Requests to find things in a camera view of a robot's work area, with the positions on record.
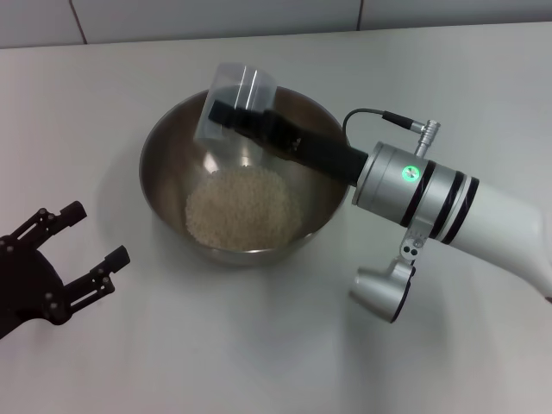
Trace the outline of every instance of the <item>table surface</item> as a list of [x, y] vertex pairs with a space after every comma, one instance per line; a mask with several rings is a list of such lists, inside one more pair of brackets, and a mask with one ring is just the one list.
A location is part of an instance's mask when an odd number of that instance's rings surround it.
[[[153, 218], [138, 161], [165, 112], [208, 88], [218, 63], [242, 61], [338, 119], [357, 107], [436, 119], [430, 158], [548, 208], [550, 38], [538, 23], [0, 51], [0, 231], [79, 200], [88, 218], [42, 248], [61, 278], [121, 244], [132, 260], [69, 323], [31, 321], [0, 341], [0, 411], [548, 413], [552, 309], [520, 279], [432, 241], [388, 325], [347, 289], [404, 230], [356, 209], [351, 191], [300, 253], [227, 269]], [[349, 131], [368, 152], [416, 146], [377, 117]]]

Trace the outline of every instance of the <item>wall tile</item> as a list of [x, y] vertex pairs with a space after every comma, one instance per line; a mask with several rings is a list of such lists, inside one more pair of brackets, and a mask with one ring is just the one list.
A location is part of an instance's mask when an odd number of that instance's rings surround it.
[[550, 0], [365, 0], [361, 29], [550, 20]]
[[82, 43], [69, 0], [0, 0], [0, 48]]
[[74, 0], [90, 43], [355, 30], [361, 0]]

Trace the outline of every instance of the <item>clear plastic cup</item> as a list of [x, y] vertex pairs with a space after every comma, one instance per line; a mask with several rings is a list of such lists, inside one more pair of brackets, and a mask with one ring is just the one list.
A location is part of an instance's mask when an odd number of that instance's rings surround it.
[[221, 161], [243, 160], [258, 163], [263, 150], [253, 141], [209, 120], [213, 103], [218, 100], [234, 108], [262, 112], [273, 107], [278, 85], [268, 73], [254, 66], [222, 63], [216, 69], [205, 105], [194, 135], [201, 144]]

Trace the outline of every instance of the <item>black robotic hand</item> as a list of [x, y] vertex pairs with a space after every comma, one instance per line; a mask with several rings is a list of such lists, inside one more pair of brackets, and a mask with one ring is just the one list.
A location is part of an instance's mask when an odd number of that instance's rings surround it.
[[29, 319], [42, 318], [54, 325], [115, 291], [110, 274], [130, 263], [124, 246], [68, 285], [37, 250], [51, 236], [86, 217], [79, 202], [57, 216], [40, 209], [11, 235], [0, 237], [0, 339]]

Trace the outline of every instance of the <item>metal bowl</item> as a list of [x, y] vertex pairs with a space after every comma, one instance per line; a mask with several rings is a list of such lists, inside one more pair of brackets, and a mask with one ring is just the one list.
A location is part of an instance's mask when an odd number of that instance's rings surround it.
[[[297, 237], [282, 248], [230, 251], [200, 244], [185, 226], [189, 194], [210, 173], [228, 166], [251, 165], [251, 160], [215, 160], [194, 140], [207, 91], [186, 99], [167, 112], [149, 134], [141, 153], [141, 188], [152, 210], [198, 252], [216, 261], [262, 265], [298, 250], [326, 224], [342, 204], [348, 186], [291, 161], [263, 156], [259, 165], [278, 173], [299, 198], [303, 225]], [[274, 108], [297, 125], [347, 142], [341, 125], [322, 106], [297, 92], [278, 88]]]

